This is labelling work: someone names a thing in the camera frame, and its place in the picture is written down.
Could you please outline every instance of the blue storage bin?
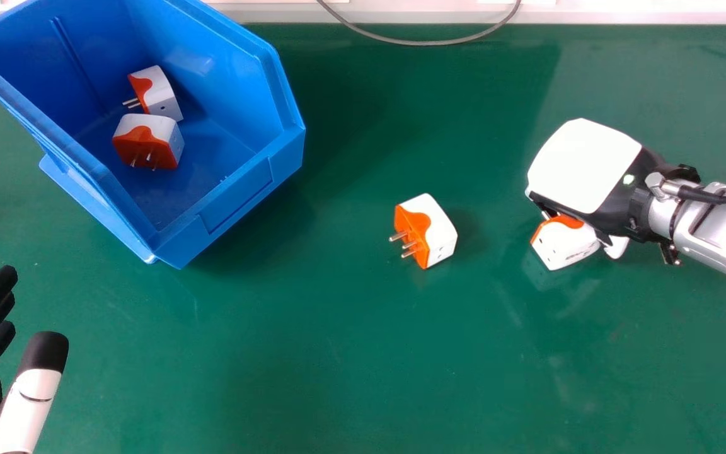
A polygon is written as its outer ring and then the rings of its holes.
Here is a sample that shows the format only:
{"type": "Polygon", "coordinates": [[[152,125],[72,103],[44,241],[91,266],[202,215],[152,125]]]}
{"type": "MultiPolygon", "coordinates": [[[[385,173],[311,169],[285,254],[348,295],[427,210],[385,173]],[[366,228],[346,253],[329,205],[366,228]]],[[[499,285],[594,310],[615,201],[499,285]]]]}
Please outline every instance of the blue storage bin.
{"type": "Polygon", "coordinates": [[[305,128],[270,44],[199,0],[31,0],[0,16],[0,101],[40,167],[145,262],[187,265],[302,163],[305,128]],[[164,69],[177,170],[134,169],[113,132],[127,75],[164,69]]]}

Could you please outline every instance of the green table surface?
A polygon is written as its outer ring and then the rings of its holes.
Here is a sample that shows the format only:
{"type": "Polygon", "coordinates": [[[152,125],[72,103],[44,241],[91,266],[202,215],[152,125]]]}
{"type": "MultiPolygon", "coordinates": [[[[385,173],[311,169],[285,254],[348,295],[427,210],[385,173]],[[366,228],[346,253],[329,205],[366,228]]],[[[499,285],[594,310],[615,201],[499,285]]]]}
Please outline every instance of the green table surface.
{"type": "Polygon", "coordinates": [[[726,182],[726,26],[443,49],[251,29],[282,56],[304,166],[184,271],[133,256],[0,106],[0,265],[21,276],[5,382],[30,333],[71,342],[39,452],[726,452],[726,276],[639,244],[549,273],[522,195],[581,116],[726,182]],[[460,235],[429,271],[386,241],[423,192],[460,235]]]}

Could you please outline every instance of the plug pin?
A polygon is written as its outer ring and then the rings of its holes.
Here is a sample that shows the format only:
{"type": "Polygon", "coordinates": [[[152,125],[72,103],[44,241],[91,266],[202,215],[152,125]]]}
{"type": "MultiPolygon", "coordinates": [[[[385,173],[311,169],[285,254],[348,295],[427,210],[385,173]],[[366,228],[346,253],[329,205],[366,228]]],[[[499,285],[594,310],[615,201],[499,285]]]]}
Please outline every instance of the plug pin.
{"type": "Polygon", "coordinates": [[[388,237],[388,241],[395,242],[397,240],[400,240],[402,238],[405,238],[408,235],[407,232],[397,232],[394,235],[391,235],[388,237]]]}

